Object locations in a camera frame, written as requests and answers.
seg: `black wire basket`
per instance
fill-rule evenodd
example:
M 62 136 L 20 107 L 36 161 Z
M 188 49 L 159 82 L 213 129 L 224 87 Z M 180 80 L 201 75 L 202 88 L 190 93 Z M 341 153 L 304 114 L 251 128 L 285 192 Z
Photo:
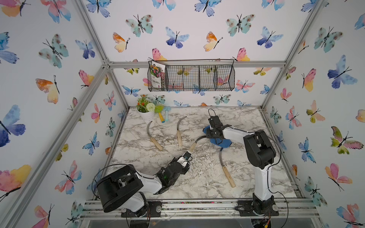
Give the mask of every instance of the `black wire basket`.
M 222 59 L 222 63 L 212 60 L 212 64 L 199 64 L 202 60 L 168 60 L 155 61 L 166 65 L 165 74 L 161 75 L 161 88 L 152 86 L 153 69 L 149 61 L 147 71 L 148 89 L 150 91 L 232 91 L 234 89 L 235 71 L 233 62 Z

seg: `blue cloth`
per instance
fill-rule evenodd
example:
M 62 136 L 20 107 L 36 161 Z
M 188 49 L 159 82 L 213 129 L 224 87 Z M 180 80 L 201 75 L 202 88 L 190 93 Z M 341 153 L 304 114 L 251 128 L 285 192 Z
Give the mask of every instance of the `blue cloth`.
M 210 126 L 206 126 L 204 129 L 203 129 L 203 132 L 204 134 L 207 133 L 207 129 L 209 128 Z M 217 145 L 217 146 L 220 146 L 222 148 L 227 148 L 229 147 L 231 144 L 232 144 L 232 141 L 229 140 L 229 139 L 210 139 L 210 142 L 213 143 L 214 145 Z

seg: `white flower pot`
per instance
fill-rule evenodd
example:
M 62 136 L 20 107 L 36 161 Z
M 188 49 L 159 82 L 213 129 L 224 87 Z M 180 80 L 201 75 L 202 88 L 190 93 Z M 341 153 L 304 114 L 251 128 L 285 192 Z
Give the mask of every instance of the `white flower pot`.
M 153 118 L 155 117 L 155 112 L 138 112 L 142 119 L 146 122 L 149 123 L 151 122 L 151 120 L 153 120 Z

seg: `white marble table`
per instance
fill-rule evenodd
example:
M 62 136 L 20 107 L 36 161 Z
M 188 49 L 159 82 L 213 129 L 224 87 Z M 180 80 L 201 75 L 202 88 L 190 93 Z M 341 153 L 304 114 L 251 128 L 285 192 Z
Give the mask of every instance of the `white marble table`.
M 246 131 L 262 129 L 266 126 L 257 108 L 214 108 L 223 124 L 230 124 Z M 180 123 L 183 146 L 179 147 L 176 136 L 178 120 Z M 150 125 L 150 133 L 164 148 L 159 151 L 150 141 L 146 127 L 135 108 L 131 108 L 124 124 L 121 137 L 114 152 L 111 164 L 129 163 L 144 174 L 155 174 L 160 167 L 184 154 L 191 144 L 204 135 L 203 128 L 208 123 L 208 108 L 172 108 L 169 121 L 161 123 L 158 115 Z M 190 170 L 180 175 L 174 186 L 161 195 L 145 193 L 147 199 L 184 199 L 184 198 L 251 198 L 254 191 L 254 167 L 248 161 L 244 145 L 232 143 L 222 151 L 223 163 L 235 181 L 231 188 L 219 162 L 220 147 L 208 139 L 198 142 L 192 154 Z M 112 166 L 109 173 L 118 169 Z M 280 191 L 285 197 L 296 197 L 282 163 L 273 166 L 271 191 Z

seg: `potted plant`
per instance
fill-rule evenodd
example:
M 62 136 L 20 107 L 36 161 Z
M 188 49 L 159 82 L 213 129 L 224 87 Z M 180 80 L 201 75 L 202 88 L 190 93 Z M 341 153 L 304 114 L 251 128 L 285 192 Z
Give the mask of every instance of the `potted plant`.
M 137 110 L 142 119 L 148 123 L 153 120 L 155 116 L 155 104 L 148 100 L 147 95 L 141 95 L 141 98 L 137 100 Z

